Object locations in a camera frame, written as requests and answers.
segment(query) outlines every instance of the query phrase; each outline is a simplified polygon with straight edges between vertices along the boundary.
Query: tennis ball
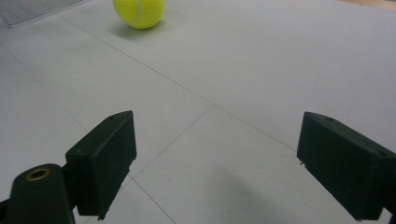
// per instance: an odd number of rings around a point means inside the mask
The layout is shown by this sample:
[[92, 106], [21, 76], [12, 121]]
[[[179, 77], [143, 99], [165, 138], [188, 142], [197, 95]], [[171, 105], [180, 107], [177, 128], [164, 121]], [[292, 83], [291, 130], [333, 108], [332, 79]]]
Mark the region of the tennis ball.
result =
[[161, 19], [163, 0], [113, 0], [120, 18], [135, 29], [147, 29]]

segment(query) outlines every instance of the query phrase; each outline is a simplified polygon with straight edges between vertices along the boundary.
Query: gray floor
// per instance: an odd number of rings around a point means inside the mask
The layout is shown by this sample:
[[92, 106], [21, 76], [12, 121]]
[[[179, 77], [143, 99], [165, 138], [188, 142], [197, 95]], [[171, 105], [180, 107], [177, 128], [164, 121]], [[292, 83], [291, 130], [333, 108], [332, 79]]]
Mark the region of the gray floor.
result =
[[313, 111], [395, 150], [395, 27], [328, 0], [166, 0], [146, 31], [94, 0], [1, 27], [0, 200], [132, 109], [138, 158], [104, 223], [356, 223], [295, 149]]

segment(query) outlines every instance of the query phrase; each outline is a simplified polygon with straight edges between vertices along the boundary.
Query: floor tile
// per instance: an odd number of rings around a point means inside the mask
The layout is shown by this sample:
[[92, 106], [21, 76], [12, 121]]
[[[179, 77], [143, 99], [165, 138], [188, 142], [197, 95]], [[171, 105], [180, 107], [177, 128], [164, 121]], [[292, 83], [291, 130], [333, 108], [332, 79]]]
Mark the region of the floor tile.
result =
[[216, 107], [135, 181], [176, 223], [356, 223], [293, 150]]
[[138, 156], [131, 176], [211, 106], [67, 21], [53, 20], [39, 21], [45, 32], [5, 47], [87, 131], [112, 114], [134, 111]]
[[45, 163], [65, 164], [64, 153], [85, 130], [0, 46], [0, 200], [13, 179]]
[[396, 148], [392, 11], [339, 1], [168, 0], [146, 31], [124, 25], [107, 0], [60, 16], [289, 147], [313, 111]]
[[105, 220], [98, 222], [91, 218], [88, 224], [145, 224], [161, 223], [174, 224], [174, 222], [161, 210], [150, 197], [132, 182], [127, 185], [118, 195], [111, 205]]

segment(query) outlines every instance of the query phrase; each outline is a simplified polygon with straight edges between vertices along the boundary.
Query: yellow tennis ball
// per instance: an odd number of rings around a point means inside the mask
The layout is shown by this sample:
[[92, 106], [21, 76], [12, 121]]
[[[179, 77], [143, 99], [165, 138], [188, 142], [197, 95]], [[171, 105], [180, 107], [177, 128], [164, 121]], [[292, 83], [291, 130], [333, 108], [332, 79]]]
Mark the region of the yellow tennis ball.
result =
[[163, 0], [113, 0], [120, 18], [135, 29], [147, 29], [161, 19]]

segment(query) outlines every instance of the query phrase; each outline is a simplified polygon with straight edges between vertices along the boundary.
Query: white floor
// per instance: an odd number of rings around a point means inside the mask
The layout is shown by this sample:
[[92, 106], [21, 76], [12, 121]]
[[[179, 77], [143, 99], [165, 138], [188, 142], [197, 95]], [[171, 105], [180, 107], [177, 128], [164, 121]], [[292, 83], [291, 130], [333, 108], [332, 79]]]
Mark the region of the white floor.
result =
[[94, 0], [0, 27], [0, 200], [132, 109], [138, 157], [104, 223], [356, 223], [295, 150], [304, 111], [396, 150], [395, 27], [330, 0], [166, 0], [146, 31]]

